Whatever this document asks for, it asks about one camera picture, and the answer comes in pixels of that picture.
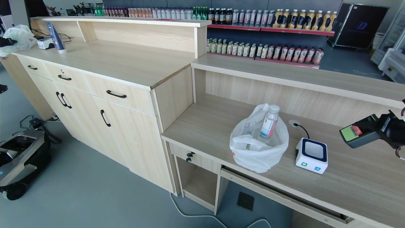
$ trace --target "red label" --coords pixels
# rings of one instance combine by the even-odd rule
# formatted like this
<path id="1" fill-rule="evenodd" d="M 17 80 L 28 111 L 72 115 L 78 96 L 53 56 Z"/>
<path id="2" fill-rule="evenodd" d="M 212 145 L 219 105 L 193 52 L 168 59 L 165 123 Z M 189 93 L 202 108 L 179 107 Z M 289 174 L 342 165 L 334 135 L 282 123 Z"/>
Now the red label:
<path id="1" fill-rule="evenodd" d="M 352 126 L 353 130 L 355 131 L 355 133 L 360 136 L 363 134 L 363 132 L 360 130 L 360 128 L 358 126 Z"/>

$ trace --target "bottle cap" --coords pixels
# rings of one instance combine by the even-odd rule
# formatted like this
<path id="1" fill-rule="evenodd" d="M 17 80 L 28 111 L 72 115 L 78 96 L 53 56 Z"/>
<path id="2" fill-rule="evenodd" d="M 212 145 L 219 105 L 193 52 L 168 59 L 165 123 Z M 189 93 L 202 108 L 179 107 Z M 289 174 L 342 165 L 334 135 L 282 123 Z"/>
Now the bottle cap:
<path id="1" fill-rule="evenodd" d="M 269 112 L 271 114 L 277 114 L 277 113 L 280 112 L 280 107 L 278 105 L 271 105 L 270 109 L 269 109 Z"/>

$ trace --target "cabinet door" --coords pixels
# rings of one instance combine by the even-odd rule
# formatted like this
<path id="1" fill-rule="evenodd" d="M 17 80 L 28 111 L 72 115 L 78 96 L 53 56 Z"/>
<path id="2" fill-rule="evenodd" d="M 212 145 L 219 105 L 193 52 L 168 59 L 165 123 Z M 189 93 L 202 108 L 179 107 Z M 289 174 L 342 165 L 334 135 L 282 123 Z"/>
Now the cabinet door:
<path id="1" fill-rule="evenodd" d="M 53 81 L 32 74 L 30 76 L 66 129 L 73 137 L 80 140 L 83 129 L 76 117 L 71 114 L 69 108 L 64 106 L 61 92 L 58 91 Z"/>
<path id="2" fill-rule="evenodd" d="M 115 143 L 110 127 L 104 122 L 100 109 L 93 99 L 93 95 L 73 87 L 55 82 L 60 91 L 65 94 L 64 99 L 72 106 L 72 111 L 80 122 L 84 132 L 92 139 L 88 146 L 127 166 Z"/>
<path id="3" fill-rule="evenodd" d="M 173 191 L 155 116 L 94 97 L 111 124 L 115 141 L 128 168 L 152 183 Z"/>

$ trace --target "drawer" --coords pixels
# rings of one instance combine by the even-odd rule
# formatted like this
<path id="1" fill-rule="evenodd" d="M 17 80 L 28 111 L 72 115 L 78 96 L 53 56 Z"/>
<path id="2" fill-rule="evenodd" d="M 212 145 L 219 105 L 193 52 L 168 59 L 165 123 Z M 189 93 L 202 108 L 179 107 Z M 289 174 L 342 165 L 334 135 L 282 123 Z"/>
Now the drawer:
<path id="1" fill-rule="evenodd" d="M 124 82 L 109 80 L 107 77 L 86 75 L 86 79 L 94 95 L 153 116 L 156 115 L 150 91 L 125 84 Z"/>
<path id="2" fill-rule="evenodd" d="M 183 160 L 186 160 L 186 161 L 187 161 L 187 158 L 189 158 L 188 162 L 193 163 L 196 166 L 200 166 L 201 168 L 204 168 L 215 174 L 220 174 L 221 164 L 219 164 L 211 159 L 208 159 L 206 157 L 203 157 L 201 155 L 198 155 L 196 153 L 192 153 L 191 151 L 181 148 L 178 145 L 175 145 L 173 143 L 169 143 L 169 146 L 170 146 L 170 152 L 173 155 L 175 155 Z"/>
<path id="3" fill-rule="evenodd" d="M 284 206 L 287 206 L 295 211 L 298 211 L 304 215 L 312 217 L 318 221 L 326 223 L 332 227 L 340 228 L 347 224 L 347 220 L 341 219 L 335 215 L 326 213 L 322 210 L 319 210 L 315 207 L 307 205 L 301 201 L 293 199 L 285 194 L 277 192 L 273 189 L 270 189 L 262 184 L 259 184 L 253 180 L 247 179 L 241 175 L 238 175 L 232 171 L 229 171 L 225 168 L 221 168 L 220 176 L 224 177 L 230 181 L 233 181 L 239 185 L 242 185 L 260 195 L 266 196 L 267 198 L 276 201 Z"/>
<path id="4" fill-rule="evenodd" d="M 41 60 L 23 56 L 18 56 L 18 59 L 28 73 L 52 80 Z"/>
<path id="5" fill-rule="evenodd" d="M 44 63 L 44 66 L 48 70 L 53 81 L 90 92 L 84 76 L 85 73 L 59 64 Z"/>

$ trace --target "black cable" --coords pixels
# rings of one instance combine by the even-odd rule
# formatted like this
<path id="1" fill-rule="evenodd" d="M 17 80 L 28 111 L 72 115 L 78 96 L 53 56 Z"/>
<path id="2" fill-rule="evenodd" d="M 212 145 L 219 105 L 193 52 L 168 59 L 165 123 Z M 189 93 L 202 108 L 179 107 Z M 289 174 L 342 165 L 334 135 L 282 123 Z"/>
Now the black cable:
<path id="1" fill-rule="evenodd" d="M 293 125 L 296 126 L 296 127 L 301 127 L 302 129 L 304 129 L 305 133 L 307 133 L 308 139 L 310 139 L 307 130 L 303 126 L 299 125 L 298 123 L 293 123 Z"/>

